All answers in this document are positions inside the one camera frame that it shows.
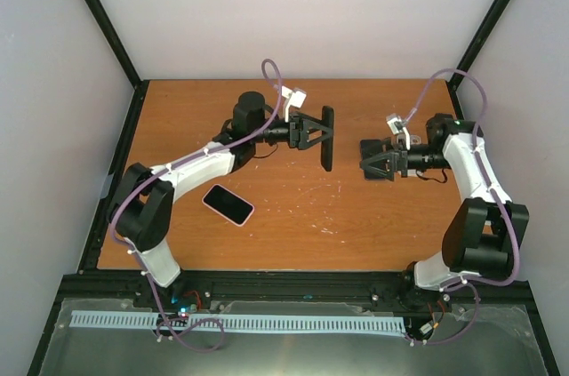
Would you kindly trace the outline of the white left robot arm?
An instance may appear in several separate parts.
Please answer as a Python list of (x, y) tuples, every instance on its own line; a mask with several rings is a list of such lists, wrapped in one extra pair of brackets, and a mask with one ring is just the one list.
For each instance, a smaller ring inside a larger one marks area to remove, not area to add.
[(279, 116), (259, 92), (242, 93), (220, 133), (203, 148), (170, 163), (130, 165), (108, 207), (112, 234), (118, 234), (134, 255), (142, 273), (155, 283), (153, 294), (166, 307), (183, 301), (185, 285), (180, 265), (166, 240), (175, 202), (206, 182), (236, 172), (253, 159), (256, 146), (280, 142), (289, 148), (321, 147), (320, 164), (333, 168), (334, 110), (322, 108), (320, 118), (299, 112), (306, 98), (300, 89), (286, 89)]

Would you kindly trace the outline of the black phone case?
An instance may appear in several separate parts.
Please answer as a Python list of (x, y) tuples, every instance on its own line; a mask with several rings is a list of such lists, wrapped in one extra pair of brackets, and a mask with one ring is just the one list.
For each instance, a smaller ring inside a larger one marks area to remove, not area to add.
[(359, 142), (360, 156), (364, 160), (380, 153), (389, 151), (393, 148), (391, 138), (383, 140), (364, 139)]

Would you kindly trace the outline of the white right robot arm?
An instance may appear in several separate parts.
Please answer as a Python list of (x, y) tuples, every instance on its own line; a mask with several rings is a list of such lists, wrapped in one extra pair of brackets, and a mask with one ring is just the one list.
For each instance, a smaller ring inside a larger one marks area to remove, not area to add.
[(368, 180), (394, 180), (427, 170), (453, 172), (461, 205), (445, 231), (441, 250), (412, 263), (415, 287), (450, 291), (475, 281), (506, 286), (517, 278), (520, 245), (529, 221), (526, 206), (501, 187), (485, 153), (479, 127), (437, 113), (426, 122), (427, 140), (415, 143), (396, 117), (396, 140), (361, 140), (360, 168)]

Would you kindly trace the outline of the black smartphone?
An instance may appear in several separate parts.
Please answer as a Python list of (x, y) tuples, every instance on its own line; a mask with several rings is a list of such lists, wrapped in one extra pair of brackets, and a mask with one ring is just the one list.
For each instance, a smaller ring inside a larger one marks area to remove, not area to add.
[(330, 172), (333, 169), (333, 132), (334, 132), (334, 110), (332, 107), (323, 106), (322, 108), (322, 130), (323, 141), (321, 142), (320, 162), (322, 167)]

